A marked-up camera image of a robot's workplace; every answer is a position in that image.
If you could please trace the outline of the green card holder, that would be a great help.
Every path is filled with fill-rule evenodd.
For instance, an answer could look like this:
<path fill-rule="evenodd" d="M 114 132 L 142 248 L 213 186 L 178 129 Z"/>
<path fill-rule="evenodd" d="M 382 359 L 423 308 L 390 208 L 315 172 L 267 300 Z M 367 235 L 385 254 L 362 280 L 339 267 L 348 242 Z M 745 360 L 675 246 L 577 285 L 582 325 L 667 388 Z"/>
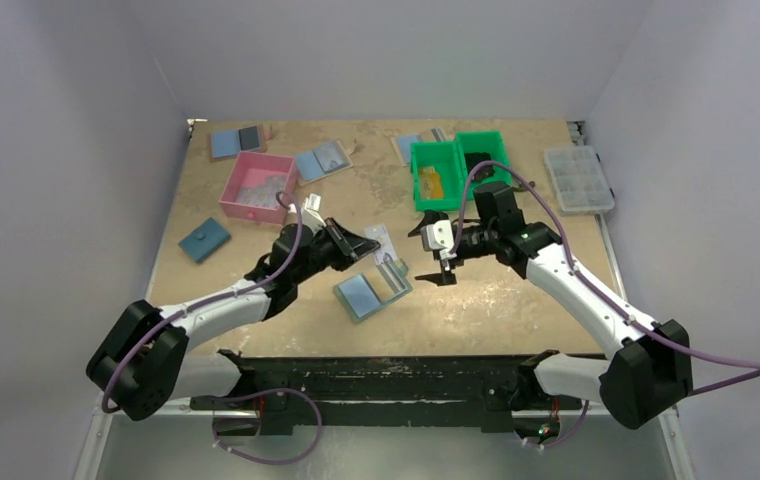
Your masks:
<path fill-rule="evenodd" d="M 402 260 L 385 260 L 374 271 L 359 273 L 333 287 L 333 293 L 354 324 L 397 302 L 413 288 Z"/>

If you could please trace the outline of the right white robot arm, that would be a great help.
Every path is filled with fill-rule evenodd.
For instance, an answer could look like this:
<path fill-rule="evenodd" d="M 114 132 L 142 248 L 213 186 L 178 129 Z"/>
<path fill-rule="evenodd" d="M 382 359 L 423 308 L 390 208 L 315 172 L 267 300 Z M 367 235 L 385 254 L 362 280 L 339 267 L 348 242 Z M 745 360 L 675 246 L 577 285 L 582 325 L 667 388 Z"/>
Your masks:
<path fill-rule="evenodd" d="M 410 231 L 439 264 L 422 280 L 456 282 L 467 260 L 493 257 L 550 295 L 595 340 L 603 358 L 556 351 L 537 355 L 519 368 L 509 404 L 540 407 L 556 396 L 602 404 L 622 426 L 635 430 L 694 390 L 686 329 L 631 307 L 565 250 L 563 239 L 542 222 L 529 223 L 512 189 L 489 183 L 474 193 L 479 215 L 472 225 L 428 210 Z"/>

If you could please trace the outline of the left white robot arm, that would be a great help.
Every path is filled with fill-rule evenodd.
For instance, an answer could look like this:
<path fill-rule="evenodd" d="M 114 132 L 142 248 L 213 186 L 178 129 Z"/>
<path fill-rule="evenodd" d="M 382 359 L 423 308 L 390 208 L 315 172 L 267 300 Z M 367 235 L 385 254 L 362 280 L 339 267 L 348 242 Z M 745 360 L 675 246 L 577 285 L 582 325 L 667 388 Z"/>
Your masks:
<path fill-rule="evenodd" d="M 291 223 L 233 285 L 175 305 L 131 303 L 86 367 L 87 377 L 103 392 L 102 411 L 122 411 L 139 421 L 170 400 L 193 397 L 245 407 L 253 399 L 254 382 L 240 372 L 233 354 L 194 362 L 187 353 L 241 326 L 273 318 L 297 299 L 302 282 L 326 269 L 345 271 L 379 247 L 332 218 L 318 227 Z"/>

